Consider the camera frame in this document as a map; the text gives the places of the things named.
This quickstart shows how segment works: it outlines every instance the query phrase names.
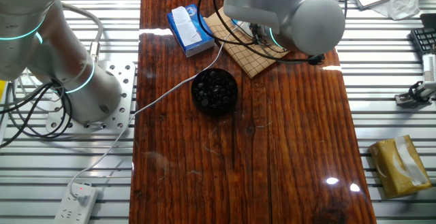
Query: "black keyboard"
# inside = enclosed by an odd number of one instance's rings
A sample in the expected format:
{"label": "black keyboard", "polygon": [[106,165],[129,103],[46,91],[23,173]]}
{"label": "black keyboard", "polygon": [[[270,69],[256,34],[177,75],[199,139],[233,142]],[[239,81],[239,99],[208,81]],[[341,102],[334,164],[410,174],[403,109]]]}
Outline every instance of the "black keyboard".
{"label": "black keyboard", "polygon": [[436,29],[434,27],[414,29],[410,37],[422,57],[423,54],[430,54],[433,44],[436,44]]}

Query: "wood grain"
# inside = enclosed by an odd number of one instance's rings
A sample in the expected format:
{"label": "wood grain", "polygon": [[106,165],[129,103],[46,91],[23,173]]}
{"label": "wood grain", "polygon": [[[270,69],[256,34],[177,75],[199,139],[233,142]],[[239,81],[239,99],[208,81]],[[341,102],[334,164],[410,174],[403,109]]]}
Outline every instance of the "wood grain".
{"label": "wood grain", "polygon": [[[191,3],[142,0],[140,107],[218,52],[187,59],[160,31]],[[136,119],[130,223],[375,223],[336,52],[323,66],[276,63],[254,79],[226,54],[215,67],[236,78],[234,113],[201,114],[185,84]]]}

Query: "blue tissue box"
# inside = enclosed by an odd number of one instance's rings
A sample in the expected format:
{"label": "blue tissue box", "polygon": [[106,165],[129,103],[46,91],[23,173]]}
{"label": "blue tissue box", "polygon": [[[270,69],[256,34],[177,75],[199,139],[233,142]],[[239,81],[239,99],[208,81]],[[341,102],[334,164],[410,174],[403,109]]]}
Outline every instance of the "blue tissue box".
{"label": "blue tissue box", "polygon": [[[168,23],[170,25],[170,28],[174,35],[177,38],[178,43],[182,46],[183,52],[186,54],[186,57],[192,57],[195,54],[198,54],[202,52],[203,50],[207,50],[209,48],[212,48],[215,45],[214,39],[207,35],[203,29],[200,27],[200,24],[198,23],[198,17],[197,17],[197,6],[195,4],[188,5],[186,8],[186,11],[188,12],[189,16],[191,17],[192,23],[194,27],[197,29],[198,34],[200,34],[200,37],[202,38],[202,41],[191,44],[188,46],[184,46],[182,39],[180,38],[180,35],[178,34],[176,23],[174,22],[174,18],[172,17],[172,13],[169,13],[167,15]],[[200,15],[200,19],[203,23],[204,28],[211,33],[211,30],[207,26],[206,22],[203,19],[203,16]]]}

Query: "black bowl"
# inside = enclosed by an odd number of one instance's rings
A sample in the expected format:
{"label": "black bowl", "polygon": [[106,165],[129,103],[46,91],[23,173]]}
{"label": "black bowl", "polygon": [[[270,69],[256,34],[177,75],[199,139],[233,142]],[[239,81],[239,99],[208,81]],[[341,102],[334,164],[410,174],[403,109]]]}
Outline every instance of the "black bowl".
{"label": "black bowl", "polygon": [[217,116],[234,108],[238,85],[227,71],[211,68],[200,72],[191,85],[193,103],[201,112]]}

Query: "white robotic arm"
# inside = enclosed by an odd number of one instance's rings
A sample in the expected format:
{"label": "white robotic arm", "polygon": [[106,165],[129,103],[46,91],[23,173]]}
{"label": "white robotic arm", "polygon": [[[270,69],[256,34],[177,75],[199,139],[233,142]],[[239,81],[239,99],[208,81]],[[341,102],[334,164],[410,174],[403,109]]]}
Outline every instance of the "white robotic arm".
{"label": "white robotic arm", "polygon": [[0,80],[15,80],[39,45],[35,36],[55,0],[0,0]]}
{"label": "white robotic arm", "polygon": [[274,43],[308,55],[332,50],[345,30],[342,9],[333,0],[224,0],[224,13],[265,25]]}
{"label": "white robotic arm", "polygon": [[68,26],[60,0],[0,0],[0,80],[27,67],[43,83],[62,82],[80,123],[105,119],[121,100],[121,85]]}

